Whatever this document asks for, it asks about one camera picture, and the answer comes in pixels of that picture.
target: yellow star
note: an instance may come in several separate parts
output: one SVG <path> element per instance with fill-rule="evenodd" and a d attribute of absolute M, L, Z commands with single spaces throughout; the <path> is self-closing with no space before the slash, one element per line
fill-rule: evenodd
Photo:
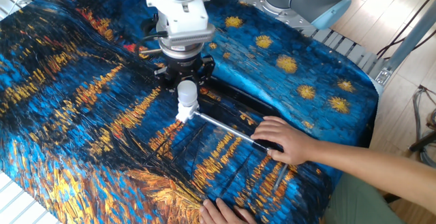
<path fill-rule="evenodd" d="M 239 17 L 227 17 L 225 19 L 225 26 L 226 27 L 240 27 L 243 25 L 243 21 Z"/>
<path fill-rule="evenodd" d="M 346 80 L 338 80 L 338 86 L 339 88 L 343 89 L 344 91 L 348 91 L 350 93 L 353 93 L 356 89 L 353 87 L 352 83 L 350 81 Z"/>
<path fill-rule="evenodd" d="M 210 43 L 209 47 L 211 47 L 211 49 L 216 49 L 217 48 L 217 44 L 216 43 Z"/>
<path fill-rule="evenodd" d="M 313 125 L 311 125 L 309 122 L 307 122 L 307 121 L 304 121 L 303 122 L 303 125 L 305 125 L 305 127 L 308 127 L 309 129 L 312 129 L 313 128 Z"/>
<path fill-rule="evenodd" d="M 295 59 L 285 55 L 282 55 L 277 59 L 277 66 L 285 70 L 288 74 L 294 74 L 298 69 Z"/>
<path fill-rule="evenodd" d="M 266 35 L 262 35 L 256 38 L 256 45 L 259 46 L 260 48 L 267 48 L 272 43 L 273 41 L 271 40 L 271 38 Z"/>
<path fill-rule="evenodd" d="M 300 85 L 297 88 L 297 92 L 305 99 L 313 99 L 315 97 L 315 88 L 309 85 Z"/>
<path fill-rule="evenodd" d="M 346 99 L 340 97 L 331 97 L 328 101 L 330 102 L 332 108 L 336 111 L 343 114 L 349 113 L 350 104 Z"/>

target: fingers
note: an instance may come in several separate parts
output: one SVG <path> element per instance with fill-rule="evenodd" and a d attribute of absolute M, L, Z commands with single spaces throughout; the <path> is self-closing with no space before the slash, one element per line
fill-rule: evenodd
<path fill-rule="evenodd" d="M 239 208 L 238 206 L 234 207 L 235 212 L 239 214 L 239 217 L 242 217 L 244 221 L 248 222 L 248 224 L 256 224 L 256 220 L 254 217 L 248 212 L 248 210 Z"/>
<path fill-rule="evenodd" d="M 280 161 L 283 163 L 287 163 L 288 161 L 290 161 L 289 155 L 279 152 L 278 150 L 270 149 L 268 150 L 268 155 L 270 155 L 275 161 Z"/>
<path fill-rule="evenodd" d="M 282 125 L 288 125 L 288 123 L 286 121 L 284 121 L 283 119 L 276 117 L 276 116 L 265 116 L 264 120 L 266 121 L 276 121 L 278 123 L 281 123 Z"/>
<path fill-rule="evenodd" d="M 260 133 L 260 132 L 275 132 L 280 133 L 283 131 L 282 127 L 273 126 L 273 125 L 259 125 L 259 127 L 256 128 L 254 133 Z"/>
<path fill-rule="evenodd" d="M 238 217 L 234 214 L 233 210 L 224 203 L 224 201 L 220 198 L 217 198 L 217 206 L 221 214 L 224 216 L 225 220 L 229 223 L 235 223 L 238 220 Z"/>
<path fill-rule="evenodd" d="M 223 215 L 213 205 L 212 201 L 206 199 L 206 200 L 204 200 L 203 205 L 204 205 L 204 207 L 206 207 L 209 216 L 212 218 L 213 222 L 211 222 L 211 223 L 216 223 L 216 224 L 227 223 L 227 221 L 225 221 Z M 208 220 L 206 219 L 206 216 L 203 215 L 203 217 L 204 217 L 204 220 L 206 221 L 206 223 L 209 224 L 209 222 L 207 222 Z"/>
<path fill-rule="evenodd" d="M 263 125 L 283 126 L 282 123 L 279 123 L 277 121 L 262 121 L 262 122 L 260 122 L 259 126 L 263 126 Z"/>
<path fill-rule="evenodd" d="M 211 215 L 209 214 L 206 207 L 204 207 L 204 206 L 200 207 L 200 214 L 203 217 L 202 219 L 200 219 L 200 222 L 203 221 L 202 223 L 204 223 L 204 224 L 216 224 L 213 221 L 213 219 L 212 219 Z"/>
<path fill-rule="evenodd" d="M 269 131 L 263 131 L 263 132 L 255 132 L 253 135 L 251 135 L 251 139 L 257 140 L 268 140 L 271 142 L 276 142 L 280 145 L 282 145 L 283 142 L 280 142 L 280 135 L 277 132 L 269 132 Z"/>

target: human hand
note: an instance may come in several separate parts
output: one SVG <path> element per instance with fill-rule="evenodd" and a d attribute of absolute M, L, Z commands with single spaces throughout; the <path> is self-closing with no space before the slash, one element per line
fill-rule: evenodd
<path fill-rule="evenodd" d="M 220 198 L 217 198 L 217 206 L 219 210 L 212 201 L 204 200 L 203 206 L 200 208 L 201 224 L 256 224 L 247 210 L 235 206 L 233 212 Z"/>
<path fill-rule="evenodd" d="M 274 160 L 290 165 L 298 165 L 305 161 L 310 161 L 311 153 L 313 152 L 312 148 L 317 142 L 317 140 L 275 116 L 264 117 L 264 121 L 256 128 L 251 139 L 268 140 L 282 145 L 284 153 L 278 150 L 268 150 L 268 155 Z"/>

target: blue fabric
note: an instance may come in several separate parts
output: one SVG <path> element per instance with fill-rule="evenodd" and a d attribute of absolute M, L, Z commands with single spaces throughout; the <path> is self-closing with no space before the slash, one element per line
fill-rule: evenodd
<path fill-rule="evenodd" d="M 357 145 L 377 92 L 351 61 L 253 7 L 208 5 L 213 75 L 310 136 Z M 0 22 L 1 169 L 63 223 L 197 223 L 221 197 L 264 223 L 317 223 L 341 173 L 282 166 L 231 134 L 175 121 L 176 97 L 131 51 L 145 0 L 36 0 Z M 156 48 L 151 42 L 149 48 Z M 250 134 L 261 114 L 202 87 L 203 112 Z"/>

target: white cylindrical tool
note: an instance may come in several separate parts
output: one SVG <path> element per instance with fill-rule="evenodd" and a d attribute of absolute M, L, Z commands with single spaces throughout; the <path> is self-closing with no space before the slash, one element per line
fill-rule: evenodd
<path fill-rule="evenodd" d="M 177 86 L 178 102 L 185 107 L 192 106 L 197 101 L 197 86 L 190 80 L 184 80 Z"/>
<path fill-rule="evenodd" d="M 186 123 L 193 117 L 194 111 L 198 109 L 197 85 L 190 81 L 184 80 L 177 86 L 178 95 L 178 114 L 177 119 Z"/>

